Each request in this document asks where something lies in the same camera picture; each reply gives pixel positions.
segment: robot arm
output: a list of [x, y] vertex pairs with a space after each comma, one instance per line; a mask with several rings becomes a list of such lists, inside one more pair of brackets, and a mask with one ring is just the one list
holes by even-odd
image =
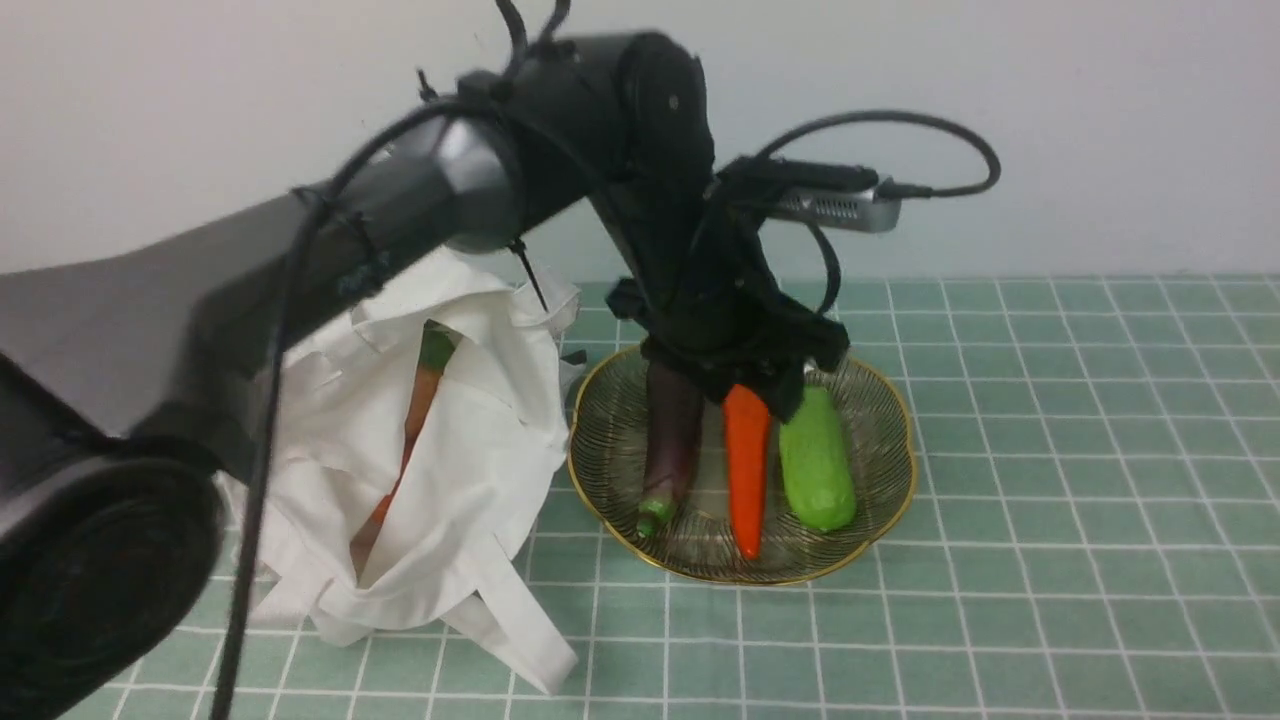
[[[645, 355], [712, 400], [748, 384], [787, 418], [805, 364], [833, 366], [849, 338], [778, 290], [760, 223], [883, 232], [914, 192], [760, 156], [716, 173], [701, 67], [657, 32], [539, 44], [456, 97], [425, 95], [440, 114], [333, 201], [285, 346], [440, 246], [500, 250], [588, 199], [632, 275], [609, 306], [649, 332]], [[195, 603], [224, 525], [209, 477], [253, 468], [289, 238], [326, 187], [0, 277], [0, 716], [64, 712]]]

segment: cucumber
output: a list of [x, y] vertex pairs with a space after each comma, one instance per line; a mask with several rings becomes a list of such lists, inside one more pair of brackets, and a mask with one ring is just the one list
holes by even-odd
[[778, 430], [782, 488], [796, 519], [822, 533], [852, 523], [858, 514], [844, 429], [831, 393], [805, 386], [791, 421]]

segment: plastic carrot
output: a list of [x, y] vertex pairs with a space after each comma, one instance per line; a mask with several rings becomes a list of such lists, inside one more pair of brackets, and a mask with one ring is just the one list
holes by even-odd
[[742, 386], [733, 386], [721, 407], [728, 461], [730, 525], [742, 557], [755, 560], [760, 556], [760, 530], [764, 525], [769, 409]]

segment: tiled surface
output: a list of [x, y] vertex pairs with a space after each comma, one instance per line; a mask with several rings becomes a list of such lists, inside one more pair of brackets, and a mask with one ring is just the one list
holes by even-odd
[[[567, 347], [639, 338], [585, 290]], [[851, 282], [838, 311], [920, 430], [916, 503], [863, 560], [791, 589], [673, 579], [561, 475], [520, 557], [580, 653], [561, 697], [439, 626], [260, 629], [236, 717], [1280, 717], [1276, 278]], [[207, 711], [229, 568], [72, 717]]]

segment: white wall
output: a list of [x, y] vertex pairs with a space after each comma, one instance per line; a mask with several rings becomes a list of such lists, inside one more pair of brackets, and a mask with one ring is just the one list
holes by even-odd
[[[517, 4], [536, 27], [550, 0]], [[659, 27], [703, 55], [722, 160], [850, 108], [989, 136], [996, 192], [838, 237], [847, 273], [1280, 269], [1280, 1], [576, 5], [568, 29]], [[0, 269], [118, 252], [320, 178], [415, 102], [415, 65], [447, 85], [506, 54], [484, 0], [0, 3]], [[934, 184], [982, 172], [892, 127], [790, 155]], [[818, 274], [803, 231], [767, 242], [781, 274]], [[622, 268], [581, 208], [530, 245], [579, 279]]]

